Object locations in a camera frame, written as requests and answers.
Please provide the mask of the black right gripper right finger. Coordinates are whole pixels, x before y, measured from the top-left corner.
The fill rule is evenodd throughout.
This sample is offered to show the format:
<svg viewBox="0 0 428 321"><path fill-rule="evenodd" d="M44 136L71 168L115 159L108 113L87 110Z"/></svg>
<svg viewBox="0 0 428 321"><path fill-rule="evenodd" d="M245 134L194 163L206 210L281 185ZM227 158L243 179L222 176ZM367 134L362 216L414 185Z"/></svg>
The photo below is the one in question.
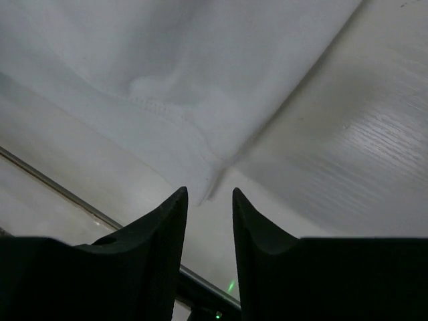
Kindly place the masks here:
<svg viewBox="0 0 428 321"><path fill-rule="evenodd" d="M297 238L232 203L244 320L427 319L425 238Z"/></svg>

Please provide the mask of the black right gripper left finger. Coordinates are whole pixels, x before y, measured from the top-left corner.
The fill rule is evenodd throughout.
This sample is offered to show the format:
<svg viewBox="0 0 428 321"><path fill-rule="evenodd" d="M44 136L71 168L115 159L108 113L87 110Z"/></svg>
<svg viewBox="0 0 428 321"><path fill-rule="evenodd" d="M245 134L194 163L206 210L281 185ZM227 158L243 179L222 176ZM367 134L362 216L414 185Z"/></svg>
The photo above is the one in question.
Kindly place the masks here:
<svg viewBox="0 0 428 321"><path fill-rule="evenodd" d="M94 243L1 238L2 320L171 320L188 209L181 187Z"/></svg>

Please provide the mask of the white skirt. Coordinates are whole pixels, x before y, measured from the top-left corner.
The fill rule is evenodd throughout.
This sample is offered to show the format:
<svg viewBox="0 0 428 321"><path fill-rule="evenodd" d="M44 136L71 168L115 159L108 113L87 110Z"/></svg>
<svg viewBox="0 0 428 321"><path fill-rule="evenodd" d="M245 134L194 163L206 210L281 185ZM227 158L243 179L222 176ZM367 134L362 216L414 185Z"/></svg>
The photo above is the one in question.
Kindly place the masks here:
<svg viewBox="0 0 428 321"><path fill-rule="evenodd" d="M202 203L358 1L2 1L1 117L97 134Z"/></svg>

